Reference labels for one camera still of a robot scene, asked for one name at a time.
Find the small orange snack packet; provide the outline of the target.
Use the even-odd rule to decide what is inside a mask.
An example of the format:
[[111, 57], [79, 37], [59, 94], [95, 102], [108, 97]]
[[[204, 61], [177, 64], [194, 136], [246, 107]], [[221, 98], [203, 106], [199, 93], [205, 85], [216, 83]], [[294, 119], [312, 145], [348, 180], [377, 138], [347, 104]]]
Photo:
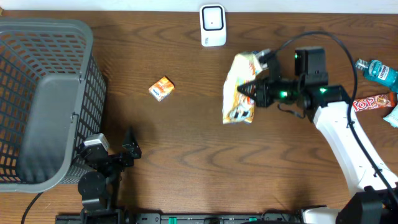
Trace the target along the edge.
[[157, 100], [162, 101], [173, 90], [175, 85], [166, 77], [162, 77], [149, 88], [149, 93]]

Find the teal mouthwash bottle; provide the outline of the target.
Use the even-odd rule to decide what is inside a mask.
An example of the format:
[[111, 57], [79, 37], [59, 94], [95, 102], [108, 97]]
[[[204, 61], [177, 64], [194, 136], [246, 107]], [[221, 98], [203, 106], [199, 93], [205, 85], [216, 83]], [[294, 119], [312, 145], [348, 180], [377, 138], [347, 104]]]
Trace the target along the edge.
[[391, 91], [397, 93], [397, 70], [384, 65], [379, 60], [371, 60], [367, 62], [358, 59], [355, 67], [363, 71], [365, 79], [376, 82], [388, 87]]

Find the teal wet wipes pack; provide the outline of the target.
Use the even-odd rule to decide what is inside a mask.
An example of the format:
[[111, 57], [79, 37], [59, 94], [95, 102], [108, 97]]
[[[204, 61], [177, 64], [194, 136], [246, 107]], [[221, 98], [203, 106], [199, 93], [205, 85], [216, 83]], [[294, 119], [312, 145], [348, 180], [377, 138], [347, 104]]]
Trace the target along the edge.
[[398, 128], [398, 106], [396, 106], [386, 117], [383, 118], [392, 127]]

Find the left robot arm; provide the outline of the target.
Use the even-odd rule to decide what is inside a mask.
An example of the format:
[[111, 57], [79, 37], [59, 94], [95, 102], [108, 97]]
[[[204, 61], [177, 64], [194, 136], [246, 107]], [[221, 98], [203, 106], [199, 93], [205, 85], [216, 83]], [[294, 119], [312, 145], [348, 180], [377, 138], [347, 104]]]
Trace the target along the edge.
[[110, 154], [110, 145], [102, 133], [87, 137], [78, 157], [93, 170], [80, 177], [78, 191], [82, 197], [83, 223], [132, 223], [129, 212], [117, 206], [121, 173], [140, 159], [142, 151], [129, 128], [122, 143], [123, 152]]

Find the yellow snack bag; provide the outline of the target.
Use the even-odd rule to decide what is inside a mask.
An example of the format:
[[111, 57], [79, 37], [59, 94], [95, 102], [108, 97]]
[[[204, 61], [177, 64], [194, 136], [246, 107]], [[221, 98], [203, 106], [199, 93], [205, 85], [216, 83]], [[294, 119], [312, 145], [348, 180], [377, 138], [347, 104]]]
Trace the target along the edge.
[[235, 55], [223, 85], [223, 124], [252, 123], [255, 102], [240, 93], [238, 86], [255, 80], [261, 71], [263, 69], [256, 58], [256, 52], [243, 52]]

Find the red brown chocolate bar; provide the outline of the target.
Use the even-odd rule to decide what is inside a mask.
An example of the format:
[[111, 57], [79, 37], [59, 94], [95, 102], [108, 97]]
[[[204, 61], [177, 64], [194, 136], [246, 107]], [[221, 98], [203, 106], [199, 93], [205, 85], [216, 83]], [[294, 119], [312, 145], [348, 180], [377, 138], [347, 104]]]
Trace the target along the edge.
[[361, 99], [355, 99], [353, 108], [355, 112], [365, 110], [375, 110], [382, 108], [393, 108], [397, 104], [397, 96], [395, 93], [385, 93], [381, 95], [369, 96]]

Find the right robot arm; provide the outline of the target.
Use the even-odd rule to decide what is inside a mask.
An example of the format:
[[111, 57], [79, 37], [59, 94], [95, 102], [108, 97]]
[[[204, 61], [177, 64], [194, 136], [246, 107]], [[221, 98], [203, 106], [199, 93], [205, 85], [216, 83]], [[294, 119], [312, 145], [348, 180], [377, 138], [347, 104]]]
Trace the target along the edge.
[[258, 107], [296, 103], [330, 145], [351, 194], [342, 208], [304, 208], [301, 223], [397, 223], [397, 176], [382, 161], [359, 124], [341, 85], [329, 85], [325, 58], [298, 56], [296, 80], [281, 77], [278, 59], [257, 54], [268, 77], [239, 86]]

